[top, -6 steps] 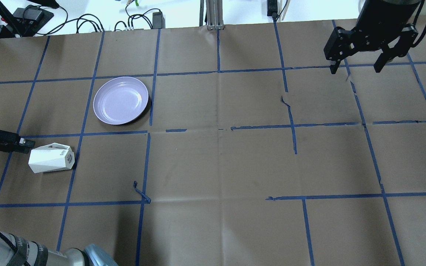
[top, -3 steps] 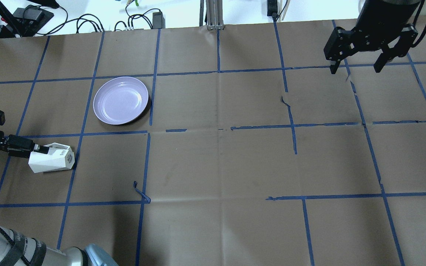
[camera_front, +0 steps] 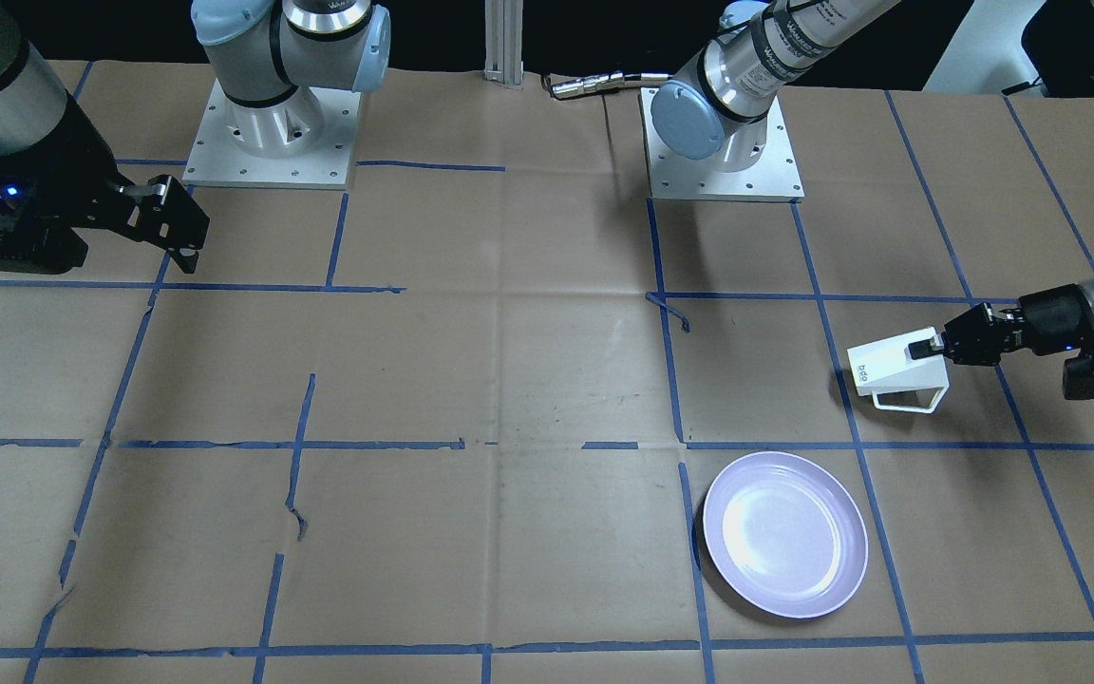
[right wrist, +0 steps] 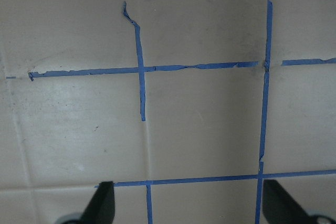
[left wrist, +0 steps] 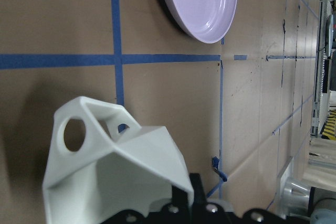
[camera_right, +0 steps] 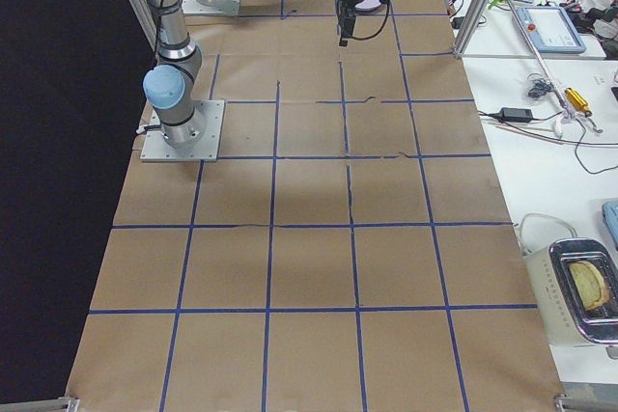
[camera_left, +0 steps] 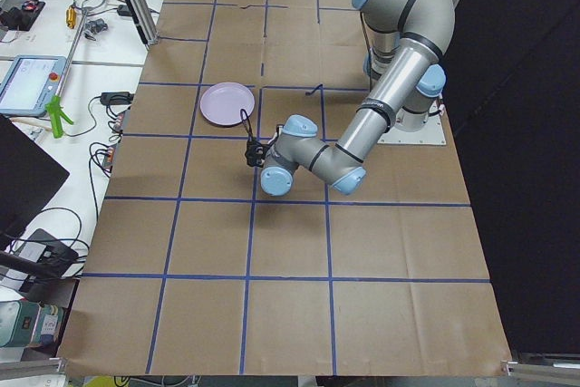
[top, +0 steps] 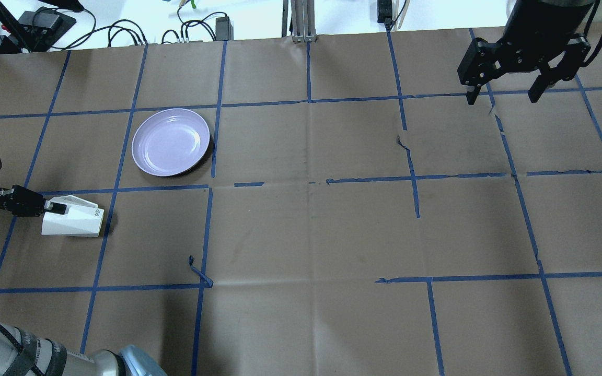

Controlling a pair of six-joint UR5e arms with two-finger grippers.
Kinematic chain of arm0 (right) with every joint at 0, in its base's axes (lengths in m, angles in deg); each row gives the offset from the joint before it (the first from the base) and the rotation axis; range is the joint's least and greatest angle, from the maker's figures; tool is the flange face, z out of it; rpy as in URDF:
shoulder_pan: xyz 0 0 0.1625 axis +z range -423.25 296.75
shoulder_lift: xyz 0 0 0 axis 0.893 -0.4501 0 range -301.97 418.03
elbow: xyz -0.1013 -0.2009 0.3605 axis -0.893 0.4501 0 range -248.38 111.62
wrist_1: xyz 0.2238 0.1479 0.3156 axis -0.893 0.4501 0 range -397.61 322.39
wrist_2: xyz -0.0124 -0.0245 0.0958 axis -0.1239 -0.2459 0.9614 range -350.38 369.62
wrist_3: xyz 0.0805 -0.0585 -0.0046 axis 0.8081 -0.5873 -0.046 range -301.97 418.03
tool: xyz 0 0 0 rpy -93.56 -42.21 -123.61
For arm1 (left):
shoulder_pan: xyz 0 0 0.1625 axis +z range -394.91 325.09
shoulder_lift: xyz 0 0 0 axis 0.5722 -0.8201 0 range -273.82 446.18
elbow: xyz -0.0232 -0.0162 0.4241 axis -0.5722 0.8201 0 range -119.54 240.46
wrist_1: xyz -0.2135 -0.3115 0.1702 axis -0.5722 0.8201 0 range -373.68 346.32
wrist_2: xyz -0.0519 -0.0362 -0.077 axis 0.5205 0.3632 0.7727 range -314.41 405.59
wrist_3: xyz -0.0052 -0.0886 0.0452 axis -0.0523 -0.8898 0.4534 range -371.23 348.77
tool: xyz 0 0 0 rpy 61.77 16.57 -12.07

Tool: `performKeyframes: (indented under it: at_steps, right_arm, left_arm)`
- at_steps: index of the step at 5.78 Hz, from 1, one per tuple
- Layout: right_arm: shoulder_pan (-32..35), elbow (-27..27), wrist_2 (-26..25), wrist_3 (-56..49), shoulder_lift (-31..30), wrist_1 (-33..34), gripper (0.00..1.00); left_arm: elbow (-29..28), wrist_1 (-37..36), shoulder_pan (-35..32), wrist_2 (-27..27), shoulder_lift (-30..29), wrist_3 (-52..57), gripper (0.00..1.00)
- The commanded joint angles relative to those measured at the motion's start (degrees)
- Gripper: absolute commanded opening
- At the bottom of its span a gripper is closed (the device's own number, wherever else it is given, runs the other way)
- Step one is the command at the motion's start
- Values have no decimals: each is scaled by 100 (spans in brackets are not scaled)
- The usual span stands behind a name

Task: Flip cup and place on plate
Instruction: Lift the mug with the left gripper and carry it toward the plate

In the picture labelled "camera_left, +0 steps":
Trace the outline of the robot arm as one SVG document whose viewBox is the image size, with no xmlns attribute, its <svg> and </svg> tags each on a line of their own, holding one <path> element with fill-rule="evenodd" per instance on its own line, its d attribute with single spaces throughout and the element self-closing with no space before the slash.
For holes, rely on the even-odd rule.
<svg viewBox="0 0 580 387">
<path fill-rule="evenodd" d="M 352 6 L 374 32 L 399 34 L 398 48 L 334 145 L 321 141 L 317 125 L 305 116 L 287 119 L 260 172 L 261 189 L 270 196 L 287 194 L 300 167 L 344 195 L 357 190 L 366 175 L 364 160 L 450 45 L 455 26 L 452 0 L 352 0 Z"/>
</svg>

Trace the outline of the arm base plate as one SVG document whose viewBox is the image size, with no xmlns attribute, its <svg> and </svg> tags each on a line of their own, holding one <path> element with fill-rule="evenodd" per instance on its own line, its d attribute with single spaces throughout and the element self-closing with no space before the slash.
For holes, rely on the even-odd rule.
<svg viewBox="0 0 580 387">
<path fill-rule="evenodd" d="M 401 108 L 395 125 L 378 139 L 381 145 L 438 146 L 447 145 L 440 105 L 435 101 L 424 113 L 411 113 Z"/>
</svg>

